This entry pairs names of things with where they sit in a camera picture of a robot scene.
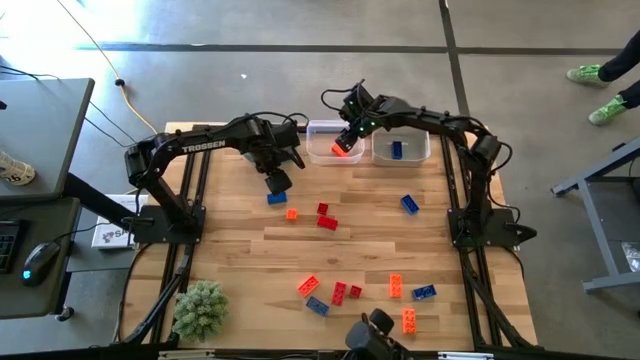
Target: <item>red lego brick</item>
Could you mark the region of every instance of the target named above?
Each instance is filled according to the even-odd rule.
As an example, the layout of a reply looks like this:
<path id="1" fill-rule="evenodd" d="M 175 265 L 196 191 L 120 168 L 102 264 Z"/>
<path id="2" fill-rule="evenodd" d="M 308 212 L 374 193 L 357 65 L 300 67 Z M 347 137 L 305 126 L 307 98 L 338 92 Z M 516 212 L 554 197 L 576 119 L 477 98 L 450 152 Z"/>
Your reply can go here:
<path id="1" fill-rule="evenodd" d="M 300 285 L 300 287 L 298 288 L 298 292 L 300 293 L 300 295 L 302 295 L 302 297 L 307 297 L 307 295 L 311 294 L 313 289 L 317 288 L 319 284 L 320 282 L 318 281 L 318 279 L 316 279 L 315 276 L 311 275 L 307 279 L 307 281 Z"/>
<path id="2" fill-rule="evenodd" d="M 359 299 L 361 292 L 362 292 L 362 288 L 359 288 L 355 285 L 351 285 L 351 291 L 349 291 L 349 297 L 352 297 L 354 299 Z"/>
<path id="3" fill-rule="evenodd" d="M 336 286 L 333 288 L 333 296 L 331 297 L 331 303 L 333 305 L 342 305 L 344 300 L 344 293 L 347 290 L 347 284 L 336 282 Z"/>
<path id="4" fill-rule="evenodd" d="M 327 229 L 331 229 L 331 230 L 336 230 L 336 228 L 338 227 L 338 221 L 326 216 L 318 216 L 318 226 L 320 227 L 324 227 Z"/>
<path id="5" fill-rule="evenodd" d="M 389 296 L 394 298 L 402 297 L 402 275 L 391 274 L 389 277 Z"/>
<path id="6" fill-rule="evenodd" d="M 416 310 L 402 309 L 402 332 L 404 334 L 416 333 Z"/>
<path id="7" fill-rule="evenodd" d="M 295 220 L 298 218 L 298 210 L 296 209 L 287 209 L 287 220 Z"/>
<path id="8" fill-rule="evenodd" d="M 347 153 L 342 151 L 342 149 L 340 149 L 340 146 L 338 146 L 338 144 L 333 144 L 333 146 L 331 147 L 331 151 L 333 151 L 334 154 L 341 157 L 347 156 Z"/>
<path id="9" fill-rule="evenodd" d="M 318 204 L 318 214 L 326 216 L 328 210 L 329 210 L 329 205 L 325 203 Z"/>

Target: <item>clear plastic bin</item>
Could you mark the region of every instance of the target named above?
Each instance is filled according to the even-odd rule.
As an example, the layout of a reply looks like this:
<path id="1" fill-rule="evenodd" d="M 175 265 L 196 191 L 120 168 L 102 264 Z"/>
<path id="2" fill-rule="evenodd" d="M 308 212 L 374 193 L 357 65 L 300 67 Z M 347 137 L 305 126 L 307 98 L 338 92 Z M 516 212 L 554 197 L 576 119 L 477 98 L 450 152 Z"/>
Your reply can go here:
<path id="1" fill-rule="evenodd" d="M 393 159 L 391 144 L 394 141 L 402 143 L 402 159 Z M 418 167 L 431 156 L 429 133 L 412 128 L 378 129 L 371 135 L 371 150 L 376 165 Z"/>
<path id="2" fill-rule="evenodd" d="M 311 120 L 307 126 L 307 153 L 314 164 L 349 165 L 356 164 L 364 154 L 364 140 L 358 139 L 347 156 L 338 156 L 331 151 L 336 138 L 349 123 L 342 120 Z"/>

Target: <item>blue lego brick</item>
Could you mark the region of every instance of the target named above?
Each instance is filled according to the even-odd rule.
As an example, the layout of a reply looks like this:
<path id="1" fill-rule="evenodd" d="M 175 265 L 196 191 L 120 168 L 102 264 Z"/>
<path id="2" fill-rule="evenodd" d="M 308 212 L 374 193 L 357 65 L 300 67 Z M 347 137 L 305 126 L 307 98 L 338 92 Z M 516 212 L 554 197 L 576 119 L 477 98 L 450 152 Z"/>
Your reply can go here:
<path id="1" fill-rule="evenodd" d="M 418 204 L 416 204 L 416 202 L 413 201 L 410 195 L 403 197 L 400 200 L 400 202 L 402 203 L 402 206 L 404 207 L 404 209 L 407 210 L 409 215 L 413 215 L 417 213 L 418 210 L 420 210 L 420 208 L 418 207 Z"/>
<path id="2" fill-rule="evenodd" d="M 402 143 L 400 141 L 394 141 L 391 143 L 391 158 L 393 160 L 402 159 Z"/>
<path id="3" fill-rule="evenodd" d="M 281 204 L 287 202 L 287 193 L 284 191 L 278 195 L 268 194 L 267 203 L 269 205 Z"/>
<path id="4" fill-rule="evenodd" d="M 424 300 L 426 298 L 430 298 L 436 295 L 436 288 L 433 285 L 423 286 L 421 288 L 417 288 L 411 291 L 413 295 L 413 300 Z"/>
<path id="5" fill-rule="evenodd" d="M 314 298 L 313 296 L 307 301 L 307 307 L 320 316 L 327 316 L 329 313 L 329 305 Z"/>

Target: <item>wooden tabletop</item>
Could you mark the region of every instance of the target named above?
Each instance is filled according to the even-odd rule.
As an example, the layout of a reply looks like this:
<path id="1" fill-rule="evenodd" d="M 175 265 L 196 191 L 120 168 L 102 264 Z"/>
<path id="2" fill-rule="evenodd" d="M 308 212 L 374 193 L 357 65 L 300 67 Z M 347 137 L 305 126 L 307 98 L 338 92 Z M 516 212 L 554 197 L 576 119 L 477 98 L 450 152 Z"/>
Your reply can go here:
<path id="1" fill-rule="evenodd" d="M 166 130 L 190 130 L 193 125 L 169 123 Z M 345 336 L 360 314 L 380 308 L 396 321 L 391 335 L 410 350 L 471 350 L 460 260 L 451 246 L 446 221 L 450 204 L 438 137 L 431 137 L 431 157 L 419 168 L 374 166 L 369 145 L 357 165 L 315 165 L 309 161 L 303 137 L 298 151 L 307 167 L 282 167 L 293 187 L 287 191 L 288 202 L 278 206 L 267 205 L 265 176 L 238 151 L 212 152 L 203 202 L 207 220 L 202 242 L 196 247 L 190 283 L 219 282 L 230 298 L 230 315 L 221 335 L 183 345 L 344 349 Z M 453 154 L 455 166 L 458 161 Z M 176 193 L 185 159 L 172 161 L 164 175 Z M 195 191 L 198 159 L 195 164 L 190 198 Z M 494 198 L 503 201 L 497 176 L 491 186 Z M 400 205 L 406 194 L 420 207 L 415 216 Z M 329 215 L 338 220 L 335 232 L 316 226 L 319 202 L 329 204 Z M 285 220 L 287 208 L 298 210 L 297 221 Z M 123 318 L 125 336 L 158 296 L 167 248 L 151 246 L 133 271 Z M 496 302 L 521 335 L 536 343 L 517 261 L 501 248 L 487 248 L 486 252 Z M 389 298 L 390 273 L 403 275 L 402 299 Z M 310 275 L 320 281 L 312 295 L 326 304 L 331 303 L 336 281 L 362 287 L 362 296 L 331 306 L 329 316 L 323 318 L 310 311 L 306 299 L 297 292 Z M 428 284 L 435 285 L 437 295 L 412 301 L 411 290 Z M 479 299 L 478 304 L 483 333 L 489 339 L 486 312 Z M 402 334 L 403 308 L 416 310 L 415 335 Z M 172 316 L 173 301 L 167 308 L 163 340 Z"/>

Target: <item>person's foot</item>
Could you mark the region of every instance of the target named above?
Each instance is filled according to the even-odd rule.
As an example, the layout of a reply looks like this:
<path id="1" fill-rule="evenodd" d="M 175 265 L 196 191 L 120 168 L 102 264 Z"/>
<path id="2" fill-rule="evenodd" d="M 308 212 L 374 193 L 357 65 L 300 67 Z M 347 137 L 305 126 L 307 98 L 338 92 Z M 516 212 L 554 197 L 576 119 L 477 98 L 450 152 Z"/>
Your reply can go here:
<path id="1" fill-rule="evenodd" d="M 600 67 L 600 65 L 587 65 L 580 66 L 577 69 L 571 69 L 567 72 L 567 79 L 581 85 L 607 87 L 609 83 L 600 80 L 598 77 Z"/>
<path id="2" fill-rule="evenodd" d="M 624 103 L 625 101 L 622 99 L 622 96 L 616 95 L 607 105 L 591 113 L 591 115 L 589 115 L 589 121 L 596 126 L 609 124 L 616 116 L 629 110 L 622 105 Z"/>

